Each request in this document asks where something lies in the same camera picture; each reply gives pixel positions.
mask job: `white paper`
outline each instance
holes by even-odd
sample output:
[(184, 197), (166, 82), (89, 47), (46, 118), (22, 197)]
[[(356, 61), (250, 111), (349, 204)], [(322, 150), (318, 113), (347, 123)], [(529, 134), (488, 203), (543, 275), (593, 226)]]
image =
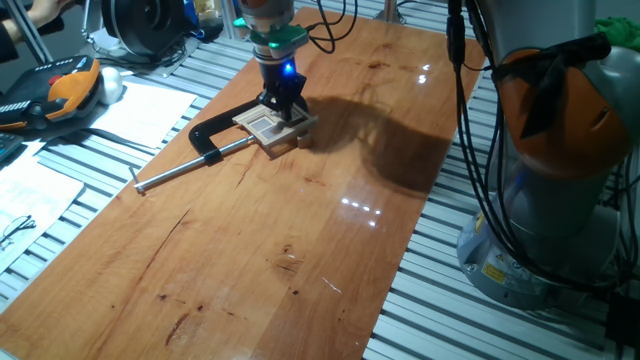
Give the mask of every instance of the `white paper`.
[(15, 219), (31, 215), (34, 229), (19, 231), (0, 245), (0, 272), (36, 241), (78, 196), (84, 184), (37, 163), (17, 161), (0, 172), (0, 236)]
[(96, 119), (92, 129), (155, 149), (196, 99), (195, 95), (124, 82), (122, 99)]

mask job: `wood grain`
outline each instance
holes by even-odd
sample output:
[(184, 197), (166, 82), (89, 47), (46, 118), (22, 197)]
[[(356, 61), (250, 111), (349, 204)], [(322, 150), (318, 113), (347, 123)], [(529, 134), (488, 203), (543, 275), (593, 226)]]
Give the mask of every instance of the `wood grain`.
[[(293, 23), (319, 20), (302, 9)], [(360, 358), (456, 128), (452, 67), (444, 35), (365, 19), (335, 54), (307, 45), (296, 62), (320, 117), (312, 149), (270, 160), (254, 145), (145, 197), (127, 186), (2, 314), (0, 347), (20, 359)], [(463, 75), (468, 96), (477, 74)], [(251, 61), (191, 125), (261, 81)], [(141, 179), (195, 157), (188, 130)]]

